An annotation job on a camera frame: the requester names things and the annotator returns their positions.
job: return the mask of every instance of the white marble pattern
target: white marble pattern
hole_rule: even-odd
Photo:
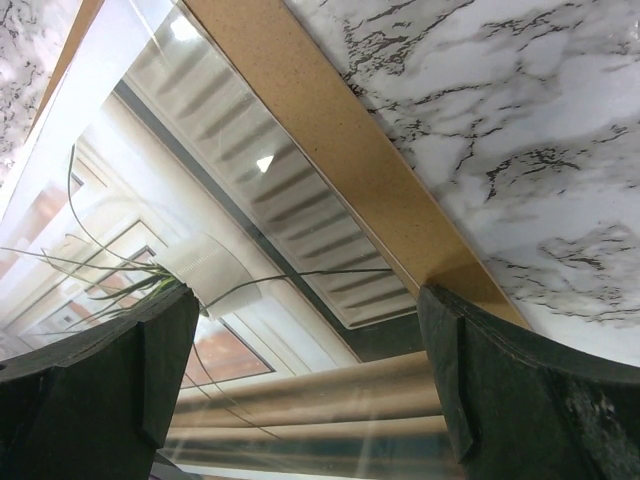
[[[287,0],[537,331],[640,365],[640,0]]]
[[[0,185],[14,164],[80,0],[0,0]]]

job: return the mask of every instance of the mdf board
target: mdf board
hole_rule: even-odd
[[[83,2],[56,72],[66,70],[77,39],[101,4]],[[527,326],[281,0],[186,0],[185,5],[332,185],[411,293],[417,295],[422,284],[438,283]],[[54,73],[48,91],[57,81]]]

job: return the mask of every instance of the ceiling light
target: ceiling light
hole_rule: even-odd
[[[258,160],[256,162],[256,165],[258,165],[258,168],[260,169],[260,171],[262,173],[264,173],[269,168],[269,165],[271,165],[271,161],[272,160],[273,160],[273,155],[271,155],[269,157],[264,157],[264,158],[261,158],[260,160]]]
[[[171,31],[177,40],[181,42],[198,37],[198,31],[185,17],[178,17],[171,24]]]

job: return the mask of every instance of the marble surface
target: marble surface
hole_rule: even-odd
[[[0,0],[0,185],[16,161],[80,0]]]
[[[640,1],[287,3],[532,327],[640,365]]]

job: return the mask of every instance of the wooden edge strip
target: wooden edge strip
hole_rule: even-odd
[[[234,441],[273,440],[274,438],[283,440],[339,438],[344,440],[446,433],[447,426],[444,417],[437,415],[433,417],[364,420],[359,422],[278,425],[264,428],[171,427],[167,439]]]
[[[407,378],[420,376],[431,380],[431,369],[424,351],[399,355],[397,357],[375,360],[373,362],[358,363],[336,370],[314,372],[303,376],[280,378],[268,383],[255,383],[226,388],[221,391],[209,392],[206,400],[186,400],[181,402],[176,412],[200,411],[211,406],[212,403],[226,405],[229,398],[235,402],[246,403],[261,400],[272,400],[280,395],[309,394],[322,392],[327,388],[339,389],[345,385],[366,382],[367,385],[385,384],[389,377]]]
[[[51,78],[49,79],[49,83],[47,84],[47,88],[45,89],[42,100],[40,101],[40,106],[36,111],[36,116],[31,123],[31,128],[29,129],[28,135],[31,135],[34,125],[42,115],[42,112],[47,106],[49,100],[51,100],[53,92],[55,92],[58,84],[62,80],[62,77],[64,77],[64,74],[67,71],[67,68],[69,68],[69,65],[71,64],[71,61],[73,60],[78,47],[82,43],[82,40],[84,40],[85,35],[89,31],[89,27],[95,20],[96,15],[100,11],[103,3],[104,0],[82,0],[76,18],[71,25],[69,36],[64,43],[64,47],[62,47],[62,52],[60,53],[60,58],[58,58],[58,63],[56,63],[56,66],[53,69],[53,73],[51,74]]]
[[[282,0],[185,0],[260,100],[417,295],[438,283],[526,327],[519,312]]]
[[[366,392],[363,400],[354,400],[354,391],[343,388],[341,394],[323,401],[303,397],[285,397],[278,402],[239,403],[240,407],[203,409],[200,412],[179,413],[171,420],[172,427],[242,428],[247,425],[308,425],[313,423],[341,423],[364,421],[368,418],[396,418],[399,416],[442,415],[442,407],[433,382],[422,387],[419,380],[393,383],[397,393],[385,395],[380,391]]]

